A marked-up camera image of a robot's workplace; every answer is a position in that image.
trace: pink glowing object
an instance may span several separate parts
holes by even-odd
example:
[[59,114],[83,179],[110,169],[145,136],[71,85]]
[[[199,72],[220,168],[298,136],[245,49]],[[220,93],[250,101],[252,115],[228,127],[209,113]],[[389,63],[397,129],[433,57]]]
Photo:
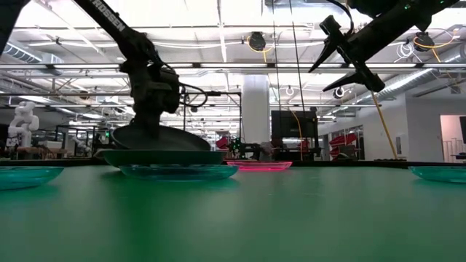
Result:
[[240,167],[240,171],[283,171],[293,164],[292,162],[260,162],[260,161],[228,161],[228,165]]

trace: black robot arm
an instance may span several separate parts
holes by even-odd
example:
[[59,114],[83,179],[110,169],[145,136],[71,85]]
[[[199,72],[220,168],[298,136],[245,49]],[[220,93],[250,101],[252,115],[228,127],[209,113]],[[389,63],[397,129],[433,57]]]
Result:
[[364,84],[369,90],[380,92],[384,82],[366,66],[366,61],[396,40],[408,29],[416,26],[425,31],[432,15],[450,7],[459,0],[349,0],[348,4],[373,18],[357,33],[342,33],[333,16],[327,17],[320,27],[328,35],[320,57],[309,72],[315,70],[333,52],[337,51],[355,72],[348,74],[324,89],[331,90],[345,84]]
[[[118,44],[127,60],[120,70],[128,74],[136,116],[140,125],[158,136],[160,114],[174,113],[180,100],[178,75],[159,57],[153,43],[144,33],[137,32],[121,20],[103,0],[74,0]],[[0,1],[0,48],[3,49],[29,0]]]

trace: fluorescent light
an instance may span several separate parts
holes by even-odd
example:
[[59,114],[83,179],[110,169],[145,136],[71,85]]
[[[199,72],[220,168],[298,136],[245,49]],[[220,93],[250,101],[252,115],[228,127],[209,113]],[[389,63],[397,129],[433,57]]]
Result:
[[413,68],[416,66],[415,63],[368,63],[366,64],[369,68]]
[[76,114],[76,112],[73,112],[65,108],[57,108],[57,110],[62,111],[63,113],[67,113],[67,114]]
[[68,64],[54,65],[56,69],[118,69],[119,64]]
[[90,105],[90,107],[93,108],[101,108],[101,107],[106,107],[106,108],[117,108],[117,107],[125,107],[126,105]]
[[83,107],[86,107],[86,105],[50,105],[50,107],[55,107],[55,108],[83,108]]
[[21,69],[47,69],[45,65],[0,65],[4,70],[21,70]]
[[[299,67],[302,68],[311,68],[314,64],[313,63],[300,63]],[[278,68],[297,68],[298,64],[296,63],[278,63]]]
[[391,43],[391,44],[388,44],[388,47],[392,47],[392,46],[395,46],[395,45],[400,45],[400,44],[405,44],[405,42],[396,42],[396,43]]
[[169,63],[168,65],[173,68],[192,68],[191,63]]
[[343,65],[343,63],[323,63],[319,68],[341,68]]
[[97,114],[89,114],[89,113],[82,114],[82,116],[84,116],[84,117],[88,117],[88,118],[91,118],[91,119],[102,119],[102,118],[104,118],[104,117],[103,117],[103,116],[101,116],[101,115],[97,115]]
[[44,47],[44,46],[54,45],[54,44],[57,44],[57,43],[55,43],[54,41],[44,42],[44,43],[33,43],[33,44],[29,44],[29,47]]
[[50,99],[46,99],[43,97],[33,96],[33,95],[21,95],[19,98],[26,99],[29,101],[37,102],[37,103],[51,103]]
[[[4,106],[7,106],[7,107],[19,107],[20,105],[4,105]],[[35,107],[43,108],[43,107],[45,107],[45,105],[36,105]]]
[[203,68],[266,68],[266,63],[202,63]]

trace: white wall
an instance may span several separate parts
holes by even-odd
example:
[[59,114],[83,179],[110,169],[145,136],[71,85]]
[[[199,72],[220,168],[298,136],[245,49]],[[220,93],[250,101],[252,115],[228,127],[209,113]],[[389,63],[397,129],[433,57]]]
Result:
[[466,114],[464,100],[406,99],[409,161],[443,162],[441,115]]
[[453,139],[463,140],[461,131],[461,124],[459,122],[460,116],[443,115],[440,116],[442,140],[450,141]]
[[[407,157],[409,153],[408,144],[408,122],[406,118],[405,95],[399,95],[394,101],[381,102],[382,114],[387,124],[390,136],[395,145],[396,137],[401,137],[402,154]],[[392,159],[393,153],[388,143],[383,125],[380,121],[376,108],[362,108],[355,118],[339,118],[337,123],[319,126],[319,135],[325,135],[345,128],[363,126],[364,150],[366,160]]]

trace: cable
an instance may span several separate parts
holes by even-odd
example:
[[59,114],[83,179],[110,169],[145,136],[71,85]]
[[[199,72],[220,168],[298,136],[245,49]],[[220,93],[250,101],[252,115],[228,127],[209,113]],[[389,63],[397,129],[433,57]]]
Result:
[[296,116],[296,114],[290,110],[290,112],[294,115],[294,118],[296,119],[296,121],[298,122],[298,130],[299,130],[299,140],[301,141],[300,144],[301,144],[301,150],[299,150],[301,152],[301,161],[303,161],[303,135],[301,133],[301,123],[299,123],[299,118]]
[[447,45],[451,44],[453,42],[453,40],[455,40],[454,36],[457,34],[457,30],[453,31],[453,36],[452,38],[450,39],[450,41],[446,42],[445,44],[441,44],[441,45],[438,45],[438,46],[426,46],[426,45],[423,45],[423,44],[419,44],[418,42],[416,42],[416,40],[419,38],[419,37],[414,37],[413,39],[413,42],[420,46],[420,47],[424,47],[424,48],[430,48],[430,49],[436,49],[436,48],[441,48],[441,47],[446,47]]
[[[288,0],[288,1],[290,3],[291,17],[293,17],[293,7],[291,6],[291,0]],[[297,41],[296,41],[296,30],[294,28],[294,19],[291,19],[291,25],[293,27],[294,44],[296,46]],[[306,109],[304,107],[303,85],[302,85],[302,82],[301,82],[301,70],[299,68],[299,55],[298,55],[298,47],[297,46],[295,48],[295,53],[296,53],[296,65],[297,65],[297,68],[298,68],[299,94],[301,95],[301,103],[302,103],[302,107],[303,107],[303,117],[306,119]]]
[[390,133],[388,132],[388,128],[384,120],[384,115],[382,114],[382,111],[380,110],[380,105],[379,105],[379,102],[377,102],[377,98],[374,94],[374,91],[371,91],[371,95],[372,95],[372,100],[374,101],[374,104],[377,107],[377,111],[379,112],[379,117],[380,117],[380,121],[382,122],[382,126],[384,126],[385,134],[387,135],[387,138],[388,138],[388,143],[390,144],[390,148],[392,149],[393,158],[397,159],[395,147],[393,146],[392,137],[390,137]]
[[[277,31],[276,31],[276,25],[275,25],[275,1],[272,1],[272,22],[273,22],[273,29],[274,29],[274,43],[277,42]],[[275,54],[275,63],[278,63],[278,54],[277,50],[274,52]],[[283,138],[283,128],[282,128],[282,102],[281,102],[281,95],[280,95],[280,77],[278,76],[279,70],[278,66],[275,66],[275,70],[277,72],[277,87],[278,87],[278,118],[280,120],[279,126],[280,126],[280,138]]]
[[188,106],[190,108],[199,108],[199,107],[204,106],[207,103],[209,95],[206,93],[206,91],[200,89],[199,87],[192,86],[190,84],[180,83],[180,85],[183,88],[182,93],[184,95],[186,95],[186,87],[192,88],[194,90],[198,90],[199,92],[201,92],[202,95],[204,95],[204,101],[202,103],[200,103],[199,105],[192,105],[191,103],[185,104],[184,102],[180,102],[181,105]]
[[[432,48],[431,50],[432,50],[432,52],[434,53],[435,58],[437,58],[437,61],[438,61],[439,63],[442,63],[442,60],[440,60],[440,58],[438,57],[438,54],[437,54],[437,52],[435,51],[435,49]],[[462,88],[458,85],[457,80],[455,80],[455,79],[453,78],[453,76],[451,76],[451,74],[450,74],[449,72],[446,72],[446,75],[449,76],[450,80],[452,80],[452,81],[454,82],[453,84],[459,88],[460,92],[462,92]]]
[[332,4],[335,4],[336,6],[340,7],[340,9],[342,9],[345,13],[347,13],[348,17],[349,17],[349,21],[350,21],[350,24],[349,24],[349,30],[347,32],[347,34],[351,34],[354,30],[355,30],[355,23],[352,21],[352,16],[351,16],[351,12],[349,9],[347,9],[343,4],[341,4],[340,2],[336,1],[336,0],[327,0],[329,2],[331,2]]

